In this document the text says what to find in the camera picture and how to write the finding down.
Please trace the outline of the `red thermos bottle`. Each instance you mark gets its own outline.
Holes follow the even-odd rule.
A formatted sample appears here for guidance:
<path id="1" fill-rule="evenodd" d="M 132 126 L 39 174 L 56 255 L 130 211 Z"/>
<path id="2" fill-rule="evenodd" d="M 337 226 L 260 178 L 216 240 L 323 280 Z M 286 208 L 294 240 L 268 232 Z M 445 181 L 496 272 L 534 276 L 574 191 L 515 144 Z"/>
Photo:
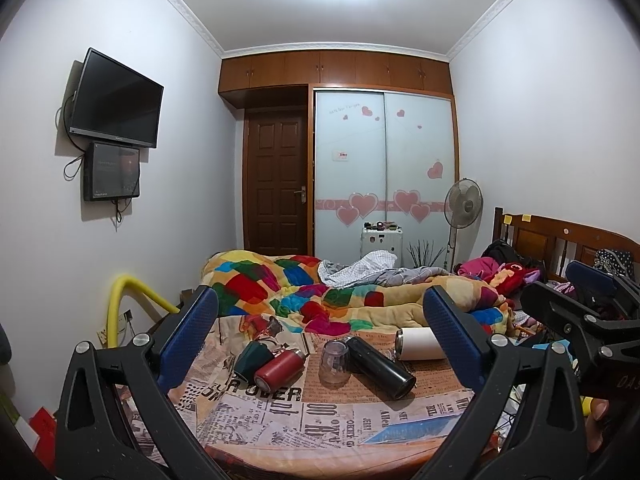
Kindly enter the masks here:
<path id="1" fill-rule="evenodd" d="M 254 383 L 260 390 L 273 393 L 289 385 L 304 370 L 305 362 L 302 350 L 282 350 L 255 373 Z"/>

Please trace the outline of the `dark green cup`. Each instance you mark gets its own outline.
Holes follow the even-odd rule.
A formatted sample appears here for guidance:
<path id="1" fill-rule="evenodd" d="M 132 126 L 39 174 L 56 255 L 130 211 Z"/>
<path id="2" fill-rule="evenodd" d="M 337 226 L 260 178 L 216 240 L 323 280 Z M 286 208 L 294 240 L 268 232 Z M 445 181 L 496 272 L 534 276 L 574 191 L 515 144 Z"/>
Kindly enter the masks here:
<path id="1" fill-rule="evenodd" d="M 253 385 L 254 377 L 258 370 L 273 359 L 272 351 L 265 344 L 259 341 L 251 341 L 236 359 L 233 367 L 234 374 L 249 385 Z"/>

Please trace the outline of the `clear plastic cup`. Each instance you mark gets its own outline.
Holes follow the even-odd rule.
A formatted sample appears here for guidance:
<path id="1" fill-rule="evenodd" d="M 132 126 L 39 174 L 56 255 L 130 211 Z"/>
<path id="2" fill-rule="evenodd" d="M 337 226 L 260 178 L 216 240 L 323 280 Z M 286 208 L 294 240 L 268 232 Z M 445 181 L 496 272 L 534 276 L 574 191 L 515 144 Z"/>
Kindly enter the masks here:
<path id="1" fill-rule="evenodd" d="M 337 387 L 349 378 L 348 347 L 341 340 L 327 341 L 321 352 L 319 379 L 323 385 Z"/>

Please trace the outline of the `wooden bed headboard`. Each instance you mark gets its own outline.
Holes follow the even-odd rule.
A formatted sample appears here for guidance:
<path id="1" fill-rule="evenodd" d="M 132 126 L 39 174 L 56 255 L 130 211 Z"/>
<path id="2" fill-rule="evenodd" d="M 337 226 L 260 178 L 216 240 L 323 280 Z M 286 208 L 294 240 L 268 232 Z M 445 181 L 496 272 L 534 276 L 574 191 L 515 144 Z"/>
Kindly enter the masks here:
<path id="1" fill-rule="evenodd" d="M 566 267 L 572 261 L 592 266 L 600 249 L 630 252 L 634 276 L 639 277 L 639 244 L 594 226 L 536 214 L 510 214 L 496 207 L 492 238 L 503 240 L 520 256 L 543 261 L 548 278 L 555 281 L 564 280 Z"/>

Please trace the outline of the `pink red clothes pile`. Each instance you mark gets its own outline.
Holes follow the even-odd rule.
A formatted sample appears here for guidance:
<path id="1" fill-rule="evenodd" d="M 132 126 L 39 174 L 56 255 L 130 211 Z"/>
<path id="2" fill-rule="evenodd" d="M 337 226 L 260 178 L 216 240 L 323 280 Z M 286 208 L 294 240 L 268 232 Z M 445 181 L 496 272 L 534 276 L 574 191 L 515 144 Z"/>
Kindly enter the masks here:
<path id="1" fill-rule="evenodd" d="M 518 262 L 498 263 L 491 257 L 478 257 L 460 263 L 454 273 L 483 281 L 509 298 L 514 297 L 525 285 L 541 278 L 539 269 L 528 268 Z"/>

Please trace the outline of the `white standing fan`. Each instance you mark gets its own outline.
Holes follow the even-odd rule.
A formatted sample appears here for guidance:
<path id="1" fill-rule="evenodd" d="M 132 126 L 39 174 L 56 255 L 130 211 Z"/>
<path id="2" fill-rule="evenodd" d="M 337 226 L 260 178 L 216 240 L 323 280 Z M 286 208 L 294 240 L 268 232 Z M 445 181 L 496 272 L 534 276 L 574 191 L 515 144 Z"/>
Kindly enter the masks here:
<path id="1" fill-rule="evenodd" d="M 454 268 L 458 231 L 472 226 L 480 215 L 483 206 L 483 193 L 480 190 L 480 186 L 472 179 L 457 180 L 447 192 L 444 215 L 449 226 L 445 259 L 445 266 L 448 271 Z"/>

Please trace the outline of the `black thermos bottle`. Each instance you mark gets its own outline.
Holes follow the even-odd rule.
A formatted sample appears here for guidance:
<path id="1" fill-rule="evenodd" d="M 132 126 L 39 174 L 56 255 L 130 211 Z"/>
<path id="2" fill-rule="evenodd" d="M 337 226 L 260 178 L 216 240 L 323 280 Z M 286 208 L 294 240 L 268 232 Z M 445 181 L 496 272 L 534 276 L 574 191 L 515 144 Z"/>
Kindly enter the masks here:
<path id="1" fill-rule="evenodd" d="M 386 396 L 400 400 L 411 392 L 416 378 L 358 336 L 345 339 L 349 366 L 370 379 Z"/>

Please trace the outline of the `newspaper print tablecloth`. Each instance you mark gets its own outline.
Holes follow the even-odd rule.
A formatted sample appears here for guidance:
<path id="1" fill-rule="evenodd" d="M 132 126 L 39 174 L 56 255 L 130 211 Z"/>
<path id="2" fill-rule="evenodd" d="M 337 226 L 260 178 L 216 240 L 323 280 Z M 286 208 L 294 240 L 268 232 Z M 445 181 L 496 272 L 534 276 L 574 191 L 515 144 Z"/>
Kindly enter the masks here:
<path id="1" fill-rule="evenodd" d="M 220 318 L 169 402 L 233 479 L 410 478 L 450 434 L 472 391 L 445 360 L 407 365 L 416 385 L 398 401 L 363 374 L 326 384 L 328 340 L 284 318 Z M 272 352 L 302 350 L 304 369 L 272 393 L 249 385 L 233 367 L 252 341 Z"/>

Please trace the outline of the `white small cabinet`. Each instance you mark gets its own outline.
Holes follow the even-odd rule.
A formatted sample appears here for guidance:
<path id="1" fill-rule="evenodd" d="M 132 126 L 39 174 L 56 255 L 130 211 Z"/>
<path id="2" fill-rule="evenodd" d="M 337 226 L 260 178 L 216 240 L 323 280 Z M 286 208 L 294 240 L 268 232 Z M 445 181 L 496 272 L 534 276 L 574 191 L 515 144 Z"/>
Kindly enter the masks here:
<path id="1" fill-rule="evenodd" d="M 360 237 L 360 256 L 364 257 L 369 252 L 385 250 L 396 257 L 395 266 L 402 263 L 402 242 L 404 232 L 394 222 L 366 222 L 363 225 Z"/>

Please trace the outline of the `grey white crumpled clothes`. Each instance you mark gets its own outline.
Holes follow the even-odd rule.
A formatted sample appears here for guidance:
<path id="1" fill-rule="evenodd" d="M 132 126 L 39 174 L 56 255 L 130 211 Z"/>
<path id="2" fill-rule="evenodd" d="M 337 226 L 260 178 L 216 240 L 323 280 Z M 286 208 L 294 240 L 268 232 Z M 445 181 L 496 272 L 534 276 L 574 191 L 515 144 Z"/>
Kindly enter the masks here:
<path id="1" fill-rule="evenodd" d="M 349 266 L 321 260 L 318 265 L 318 277 L 326 286 L 344 289 L 360 285 L 376 285 L 383 287 L 419 284 L 428 278 L 449 275 L 439 266 L 418 266 L 404 268 L 395 266 L 397 256 L 387 250 L 369 252 Z"/>

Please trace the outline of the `glass sliding wardrobe doors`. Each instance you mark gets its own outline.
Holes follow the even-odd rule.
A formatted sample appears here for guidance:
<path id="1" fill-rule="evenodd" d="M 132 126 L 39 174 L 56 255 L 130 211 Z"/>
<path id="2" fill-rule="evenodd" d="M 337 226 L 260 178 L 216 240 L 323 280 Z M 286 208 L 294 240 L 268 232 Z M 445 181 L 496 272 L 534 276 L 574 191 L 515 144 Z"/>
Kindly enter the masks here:
<path id="1" fill-rule="evenodd" d="M 441 266 L 446 194 L 457 179 L 454 107 L 401 92 L 314 95 L 314 252 L 353 263 L 366 222 L 404 232 L 400 266 Z"/>

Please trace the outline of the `colourful patchwork blanket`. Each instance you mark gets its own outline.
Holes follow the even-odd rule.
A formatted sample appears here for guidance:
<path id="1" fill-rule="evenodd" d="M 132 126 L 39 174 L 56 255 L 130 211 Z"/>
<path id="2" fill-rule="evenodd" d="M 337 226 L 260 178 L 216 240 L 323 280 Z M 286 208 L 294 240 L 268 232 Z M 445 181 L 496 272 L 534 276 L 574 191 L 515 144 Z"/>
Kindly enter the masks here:
<path id="1" fill-rule="evenodd" d="M 512 322 L 509 300 L 482 281 L 444 274 L 416 284 L 334 288 L 322 283 L 319 266 L 311 256 L 229 250 L 208 259 L 201 282 L 216 292 L 222 316 L 273 315 L 298 332 L 326 336 L 425 326 L 423 297 L 433 286 L 442 287 L 488 334 L 504 334 Z"/>

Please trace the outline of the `brown wooden door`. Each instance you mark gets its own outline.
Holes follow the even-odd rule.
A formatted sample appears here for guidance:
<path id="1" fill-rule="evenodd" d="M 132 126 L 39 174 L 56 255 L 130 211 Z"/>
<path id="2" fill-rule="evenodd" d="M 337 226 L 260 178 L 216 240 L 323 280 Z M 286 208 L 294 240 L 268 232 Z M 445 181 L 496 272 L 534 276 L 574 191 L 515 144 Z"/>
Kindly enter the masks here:
<path id="1" fill-rule="evenodd" d="M 307 112 L 250 110 L 244 119 L 244 246 L 267 256 L 306 254 Z"/>

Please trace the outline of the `yellow padded rail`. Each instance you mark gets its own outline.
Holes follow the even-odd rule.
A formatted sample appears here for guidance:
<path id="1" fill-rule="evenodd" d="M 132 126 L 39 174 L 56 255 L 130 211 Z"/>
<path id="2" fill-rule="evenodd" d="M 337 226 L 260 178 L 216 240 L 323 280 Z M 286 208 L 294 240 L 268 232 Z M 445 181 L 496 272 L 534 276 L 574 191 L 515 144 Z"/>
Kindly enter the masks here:
<path id="1" fill-rule="evenodd" d="M 160 311 L 178 313 L 179 308 L 161 294 L 130 274 L 120 274 L 111 286 L 108 294 L 105 339 L 107 348 L 116 348 L 122 344 L 122 330 L 126 326 L 125 311 L 145 313 L 152 321 L 160 319 Z"/>

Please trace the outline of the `small black wall monitor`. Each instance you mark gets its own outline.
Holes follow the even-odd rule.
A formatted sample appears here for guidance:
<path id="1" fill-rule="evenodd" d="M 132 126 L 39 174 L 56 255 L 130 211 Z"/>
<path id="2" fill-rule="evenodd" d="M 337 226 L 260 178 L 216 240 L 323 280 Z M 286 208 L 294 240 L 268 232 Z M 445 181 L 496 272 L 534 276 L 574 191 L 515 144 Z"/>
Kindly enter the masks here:
<path id="1" fill-rule="evenodd" d="M 140 195 L 140 151 L 91 142 L 82 163 L 85 202 L 128 200 Z"/>

